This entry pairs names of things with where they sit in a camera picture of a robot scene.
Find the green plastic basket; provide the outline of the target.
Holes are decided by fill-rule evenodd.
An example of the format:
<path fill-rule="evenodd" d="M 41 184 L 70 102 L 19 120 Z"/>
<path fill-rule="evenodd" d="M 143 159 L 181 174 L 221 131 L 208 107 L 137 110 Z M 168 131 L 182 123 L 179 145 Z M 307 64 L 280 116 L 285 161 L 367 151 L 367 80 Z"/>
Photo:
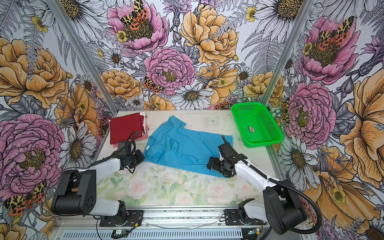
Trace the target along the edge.
<path fill-rule="evenodd" d="M 283 141 L 280 127 L 262 103 L 238 103 L 231 107 L 231 112 L 247 148 L 271 146 Z M 254 133 L 249 131 L 249 126 L 254 128 Z"/>

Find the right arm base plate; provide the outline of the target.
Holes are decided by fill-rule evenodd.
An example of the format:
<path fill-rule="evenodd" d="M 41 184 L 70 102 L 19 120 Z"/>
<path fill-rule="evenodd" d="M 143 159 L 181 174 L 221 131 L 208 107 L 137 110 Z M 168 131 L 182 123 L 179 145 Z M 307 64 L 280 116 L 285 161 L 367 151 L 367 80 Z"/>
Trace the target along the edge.
<path fill-rule="evenodd" d="M 224 210 L 224 222 L 226 226 L 261 226 L 267 222 L 258 219 L 241 218 L 238 209 L 225 209 Z"/>

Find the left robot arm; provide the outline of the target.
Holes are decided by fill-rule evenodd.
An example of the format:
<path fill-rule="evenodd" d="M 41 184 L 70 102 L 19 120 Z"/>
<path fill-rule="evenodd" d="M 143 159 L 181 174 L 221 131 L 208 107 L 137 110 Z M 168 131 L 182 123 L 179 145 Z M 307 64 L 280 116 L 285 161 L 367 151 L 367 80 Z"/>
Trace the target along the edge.
<path fill-rule="evenodd" d="M 134 170 L 144 159 L 140 150 L 129 154 L 116 152 L 91 164 L 89 168 L 64 171 L 51 210 L 60 216 L 99 216 L 107 225 L 124 225 L 128 221 L 125 203 L 98 197 L 97 183 L 123 169 Z"/>

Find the blue t-shirt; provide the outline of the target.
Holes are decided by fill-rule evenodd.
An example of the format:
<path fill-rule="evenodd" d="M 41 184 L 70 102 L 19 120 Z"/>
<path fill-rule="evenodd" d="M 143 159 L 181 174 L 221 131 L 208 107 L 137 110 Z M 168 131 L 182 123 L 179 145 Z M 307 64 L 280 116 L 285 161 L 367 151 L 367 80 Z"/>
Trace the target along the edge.
<path fill-rule="evenodd" d="M 161 166 L 222 178 L 209 170 L 210 157 L 219 158 L 218 146 L 224 143 L 219 134 L 186 129 L 187 124 L 175 116 L 161 124 L 148 138 L 145 160 Z"/>

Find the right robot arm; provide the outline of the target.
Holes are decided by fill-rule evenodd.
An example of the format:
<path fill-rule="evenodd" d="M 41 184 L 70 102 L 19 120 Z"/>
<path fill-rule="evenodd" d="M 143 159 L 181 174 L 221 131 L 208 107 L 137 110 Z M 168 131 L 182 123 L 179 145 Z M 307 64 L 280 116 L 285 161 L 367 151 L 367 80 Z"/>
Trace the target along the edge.
<path fill-rule="evenodd" d="M 238 204 L 236 223 L 267 222 L 282 235 L 307 220 L 298 193 L 288 189 L 293 187 L 292 184 L 267 175 L 245 155 L 237 153 L 228 142 L 219 146 L 219 152 L 218 158 L 209 158 L 208 170 L 217 171 L 226 178 L 241 177 L 263 194 L 263 204 L 258 204 L 254 198 Z"/>

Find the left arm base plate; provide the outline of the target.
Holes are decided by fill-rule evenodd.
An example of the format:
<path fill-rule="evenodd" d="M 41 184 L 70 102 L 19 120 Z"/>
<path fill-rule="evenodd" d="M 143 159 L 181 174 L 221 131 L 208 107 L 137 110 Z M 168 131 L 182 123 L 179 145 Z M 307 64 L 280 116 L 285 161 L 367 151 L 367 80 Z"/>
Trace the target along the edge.
<path fill-rule="evenodd" d="M 102 217 L 100 227 L 137 227 L 141 226 L 143 210 L 126 210 L 125 213 L 118 213 L 112 217 Z"/>

